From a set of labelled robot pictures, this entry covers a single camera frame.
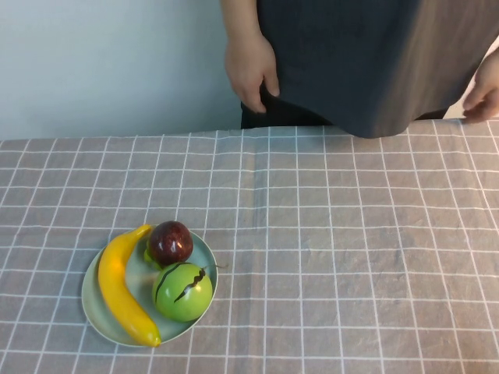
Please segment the person's right hand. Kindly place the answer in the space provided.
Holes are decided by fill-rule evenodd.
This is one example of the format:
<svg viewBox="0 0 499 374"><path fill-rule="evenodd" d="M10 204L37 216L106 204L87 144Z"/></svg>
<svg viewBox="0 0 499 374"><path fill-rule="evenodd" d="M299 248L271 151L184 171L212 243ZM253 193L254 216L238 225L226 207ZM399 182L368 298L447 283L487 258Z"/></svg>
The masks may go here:
<svg viewBox="0 0 499 374"><path fill-rule="evenodd" d="M233 91L253 112L267 111L261 87L274 97L280 93L274 49L261 33L230 35L225 69Z"/></svg>

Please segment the person's left hand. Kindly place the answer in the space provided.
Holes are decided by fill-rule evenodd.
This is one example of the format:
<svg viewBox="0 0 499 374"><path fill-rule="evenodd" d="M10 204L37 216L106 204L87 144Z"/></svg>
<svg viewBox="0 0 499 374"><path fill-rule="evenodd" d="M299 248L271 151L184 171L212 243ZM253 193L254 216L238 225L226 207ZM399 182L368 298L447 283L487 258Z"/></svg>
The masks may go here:
<svg viewBox="0 0 499 374"><path fill-rule="evenodd" d="M463 102L464 123L485 122L498 113L498 53L488 55L477 69Z"/></svg>

